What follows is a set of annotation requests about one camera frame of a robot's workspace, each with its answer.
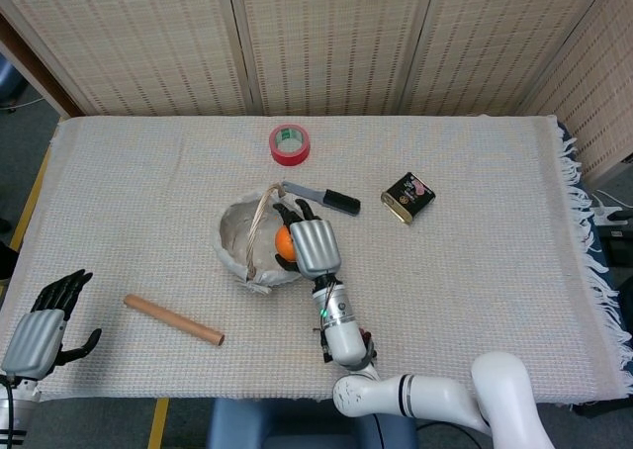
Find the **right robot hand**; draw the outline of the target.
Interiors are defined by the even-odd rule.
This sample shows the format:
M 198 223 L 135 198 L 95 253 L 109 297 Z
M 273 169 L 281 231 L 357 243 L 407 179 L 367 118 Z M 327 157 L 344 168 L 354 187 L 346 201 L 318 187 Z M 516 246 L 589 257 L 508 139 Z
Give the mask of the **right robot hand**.
M 276 261 L 286 271 L 300 273 L 309 280 L 334 275 L 342 261 L 330 222 L 317 216 L 305 199 L 297 199 L 295 203 L 301 214 L 282 203 L 273 205 L 290 235 L 295 253 L 290 260 L 277 252 Z

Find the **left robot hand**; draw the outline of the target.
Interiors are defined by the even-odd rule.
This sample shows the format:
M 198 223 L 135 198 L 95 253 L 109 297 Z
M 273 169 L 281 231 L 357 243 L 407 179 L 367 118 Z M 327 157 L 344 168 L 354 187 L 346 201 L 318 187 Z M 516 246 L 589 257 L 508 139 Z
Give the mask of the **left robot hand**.
M 83 359 L 95 349 L 102 335 L 100 328 L 83 345 L 63 348 L 71 315 L 92 277 L 91 272 L 80 269 L 42 288 L 16 326 L 2 360 L 1 370 L 8 381 L 41 381 L 55 368 Z

